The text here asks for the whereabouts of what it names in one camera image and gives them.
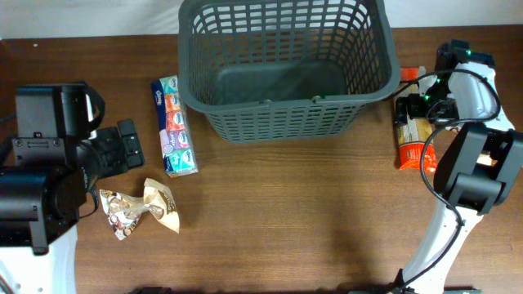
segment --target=wooden table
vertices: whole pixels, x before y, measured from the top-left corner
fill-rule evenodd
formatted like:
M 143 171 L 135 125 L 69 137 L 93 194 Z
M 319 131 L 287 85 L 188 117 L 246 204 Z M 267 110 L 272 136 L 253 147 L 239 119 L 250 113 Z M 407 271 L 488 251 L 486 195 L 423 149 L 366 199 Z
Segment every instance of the wooden table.
M 523 27 L 394 29 L 402 66 L 435 64 L 436 48 L 468 40 L 494 55 L 507 116 L 523 130 Z M 163 172 L 150 82 L 178 73 L 177 36 L 4 40 L 0 116 L 14 112 L 16 86 L 87 81 L 105 98 L 103 126 L 132 118 L 146 165 L 98 187 L 139 196 L 146 177 L 174 191 L 175 234 L 145 214 L 118 241 L 102 210 L 78 224 L 79 293 L 141 286 L 178 290 L 291 291 L 354 288 L 394 279 L 418 247 L 435 199 L 417 171 L 396 169 L 391 102 L 369 107 L 347 133 L 328 139 L 232 145 L 189 112 L 200 173 Z M 0 135 L 14 132 L 11 121 Z M 436 141 L 439 157 L 452 139 Z M 487 293 L 523 288 L 523 175 L 466 241 L 448 286 Z M 92 209 L 90 201 L 82 212 Z

